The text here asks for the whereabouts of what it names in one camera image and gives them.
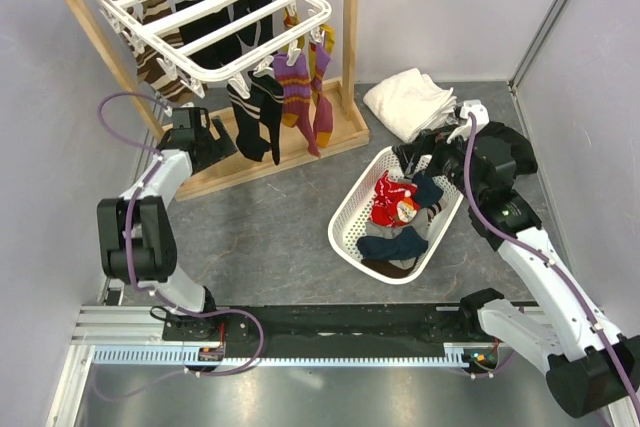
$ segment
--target wooden pole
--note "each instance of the wooden pole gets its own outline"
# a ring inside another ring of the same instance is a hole
[[[93,43],[94,47],[102,57],[102,60],[115,77],[120,87],[123,90],[137,92],[138,83],[129,75],[129,71],[122,62],[122,59],[112,47],[109,39],[107,39],[104,31],[100,28],[96,22],[95,17],[89,10],[84,0],[65,0],[73,14],[78,19],[78,22],[82,26],[82,29],[89,37],[89,40]],[[140,117],[153,134],[153,136],[160,140],[164,134],[162,125],[158,119],[153,115],[153,111],[149,105],[140,98],[132,97],[131,101],[136,107]]]
[[[358,0],[344,0],[342,12],[342,108],[347,119],[354,118],[354,84],[356,75],[356,39],[358,34]]]

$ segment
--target wooden drying rack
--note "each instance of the wooden drying rack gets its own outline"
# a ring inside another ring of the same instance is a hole
[[[122,58],[107,39],[85,0],[65,0],[65,2],[120,87],[126,91],[136,92],[138,90],[136,80],[131,76]],[[333,105],[334,121],[331,142],[327,148],[321,150],[323,157],[369,143],[369,129],[354,102],[357,14],[358,0],[344,0],[342,78],[325,81],[323,88],[326,97]],[[160,124],[147,102],[137,97],[131,99],[156,140],[160,140],[170,126],[163,127]],[[310,115],[313,116],[314,113],[315,106],[312,105]],[[235,138],[238,129],[233,109],[229,107],[211,114],[211,116],[214,115],[221,117],[227,131],[232,138]],[[198,197],[318,160],[317,157],[307,152],[307,142],[298,129],[284,126],[281,127],[280,152],[279,165],[273,164],[270,154],[265,155],[261,163],[245,159],[240,154],[233,155],[187,180],[178,191],[176,199],[185,200]]]

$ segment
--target wooden base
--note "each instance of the wooden base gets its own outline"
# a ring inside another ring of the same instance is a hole
[[[349,120],[342,110],[341,85],[339,80],[331,80],[324,83],[324,92],[333,105],[333,134],[329,146],[321,149],[322,157],[346,152],[369,143],[369,129],[360,111],[351,101],[351,117]],[[211,117],[219,116],[224,123],[227,132],[235,140],[238,135],[238,127],[231,107],[211,113]],[[315,116],[315,106],[311,106],[310,119]],[[269,134],[263,125],[260,125],[261,135],[269,139]],[[246,159],[240,152],[212,165],[206,170],[197,173],[187,180],[176,194],[176,199],[186,200],[199,197],[211,192],[226,189],[234,185],[259,179],[267,175],[282,172],[314,160],[320,160],[307,152],[307,141],[297,128],[280,126],[280,164],[275,165],[268,152],[262,162],[254,162]]]

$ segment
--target drying rack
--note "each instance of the drying rack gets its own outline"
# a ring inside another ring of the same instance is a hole
[[[107,39],[85,0],[65,1],[120,86],[124,90],[137,91],[139,87],[136,80],[129,74],[129,69]],[[282,11],[283,8],[294,8],[296,1],[299,0],[274,0],[271,4],[235,20],[222,29],[179,48],[169,46],[161,39],[160,35],[191,20],[226,8],[235,0],[204,0],[146,25],[142,25],[131,15],[131,8],[145,0],[96,1],[109,25],[116,32],[127,33],[134,48],[142,49],[147,44],[159,52],[162,55],[161,66],[165,72],[173,79],[180,77],[185,85],[188,85],[200,96],[203,93],[202,82],[229,80],[233,77],[239,79],[241,71],[258,64],[270,52],[295,44],[298,37],[317,29],[331,15],[331,6],[325,0],[302,0],[312,7],[309,11],[309,18],[302,20],[298,25],[224,67],[207,70],[195,64],[188,56],[226,35],[255,23],[260,18]],[[333,135],[328,147],[321,150],[323,157],[344,152],[369,142],[369,130],[353,100],[357,1],[344,0],[342,78],[327,80],[323,85],[324,94],[333,105],[334,117]],[[154,137],[160,139],[166,129],[171,126],[161,126],[153,115],[150,105],[142,99],[132,98],[132,102]],[[313,116],[314,112],[315,105],[312,105],[310,115]],[[235,138],[237,126],[232,108],[217,111],[211,115],[219,116],[229,134]],[[265,155],[262,163],[253,162],[240,155],[231,156],[190,178],[181,187],[176,198],[184,200],[197,197],[317,160],[307,152],[307,143],[298,129],[281,128],[280,150],[281,159],[277,166],[273,165],[270,154]]]

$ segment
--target plastic clothespin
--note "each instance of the plastic clothespin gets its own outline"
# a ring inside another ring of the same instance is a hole
[[[287,14],[289,14],[290,17],[295,17],[296,15],[298,15],[298,7],[296,6],[295,2],[287,5],[285,9],[287,10]]]
[[[123,32],[122,24],[118,19],[116,19],[113,15],[111,15],[111,13],[107,12],[104,9],[98,9],[98,10],[104,16],[104,18],[107,19],[107,22],[109,23],[109,25],[111,26],[111,28],[114,30],[116,34],[121,34]]]
[[[237,73],[236,75],[231,77],[229,79],[229,85],[233,87],[233,90],[235,90],[243,99],[246,100],[251,97],[251,94],[249,93],[249,87],[247,87],[247,83],[244,81],[244,77],[242,77],[242,74]]]
[[[273,69],[270,67],[273,62],[273,55],[267,55],[260,61],[256,68],[253,69],[253,73],[256,77],[264,77],[265,75],[273,75]]]
[[[309,18],[316,15],[317,12],[314,9],[309,9]],[[324,29],[321,26],[314,27],[311,32],[309,32],[309,37],[311,38],[314,44],[324,44]]]
[[[314,44],[324,44],[324,30],[321,30],[320,26],[311,29],[311,32],[309,32],[309,37],[311,37],[311,41]]]
[[[122,31],[122,35],[127,39],[136,54],[144,53],[144,41],[138,34],[129,33],[127,30]]]
[[[187,80],[184,75],[180,75],[180,83],[201,99],[204,98],[204,87],[202,86],[202,82],[199,80],[193,78]]]
[[[287,50],[287,65],[289,67],[296,63],[301,52],[302,50],[298,47],[298,39],[289,42],[289,49]]]
[[[167,77],[169,77],[169,79],[176,80],[178,78],[178,68],[176,67],[176,64],[174,64],[166,57],[162,59],[158,57],[156,60],[160,64],[160,67],[162,67],[162,70],[164,70],[164,73],[167,74]]]

